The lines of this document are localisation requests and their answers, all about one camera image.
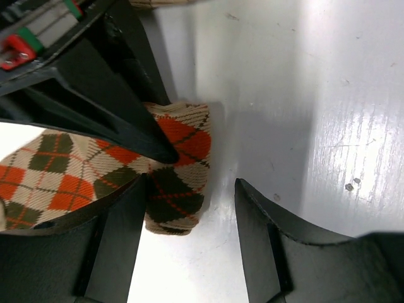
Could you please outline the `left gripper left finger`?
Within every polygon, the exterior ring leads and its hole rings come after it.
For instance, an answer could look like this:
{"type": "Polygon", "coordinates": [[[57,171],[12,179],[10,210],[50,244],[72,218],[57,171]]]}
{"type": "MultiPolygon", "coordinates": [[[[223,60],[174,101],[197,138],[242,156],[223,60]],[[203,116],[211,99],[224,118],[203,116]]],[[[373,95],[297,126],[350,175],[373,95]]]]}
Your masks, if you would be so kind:
{"type": "Polygon", "coordinates": [[[2,302],[126,302],[146,208],[144,175],[79,210],[1,233],[2,302]]]}

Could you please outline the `orange green argyle sock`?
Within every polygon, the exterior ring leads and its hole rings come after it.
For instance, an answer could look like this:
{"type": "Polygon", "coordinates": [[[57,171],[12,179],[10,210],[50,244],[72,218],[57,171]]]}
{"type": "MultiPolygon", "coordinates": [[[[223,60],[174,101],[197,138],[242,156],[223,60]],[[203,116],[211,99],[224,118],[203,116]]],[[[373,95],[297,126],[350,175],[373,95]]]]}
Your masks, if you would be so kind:
{"type": "Polygon", "coordinates": [[[206,104],[147,104],[178,152],[163,164],[112,143],[45,129],[1,160],[1,229],[29,229],[79,210],[142,174],[146,228],[187,235],[199,223],[211,152],[206,104]]]}

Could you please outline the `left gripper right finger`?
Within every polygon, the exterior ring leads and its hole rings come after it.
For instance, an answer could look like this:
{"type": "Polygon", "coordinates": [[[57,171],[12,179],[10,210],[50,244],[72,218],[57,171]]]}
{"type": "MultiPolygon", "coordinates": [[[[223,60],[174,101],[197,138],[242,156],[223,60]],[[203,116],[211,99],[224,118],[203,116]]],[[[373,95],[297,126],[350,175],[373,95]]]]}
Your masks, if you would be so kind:
{"type": "Polygon", "coordinates": [[[250,302],[402,302],[403,234],[348,237],[318,227],[235,181],[250,302]]]}

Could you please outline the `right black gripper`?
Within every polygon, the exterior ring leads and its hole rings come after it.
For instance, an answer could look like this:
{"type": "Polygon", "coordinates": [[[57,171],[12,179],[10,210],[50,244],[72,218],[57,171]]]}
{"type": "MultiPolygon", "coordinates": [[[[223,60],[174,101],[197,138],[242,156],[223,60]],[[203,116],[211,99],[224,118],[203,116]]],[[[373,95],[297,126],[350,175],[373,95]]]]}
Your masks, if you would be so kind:
{"type": "Polygon", "coordinates": [[[162,163],[179,154],[147,102],[169,105],[128,1],[3,1],[1,121],[102,139],[162,163]]]}

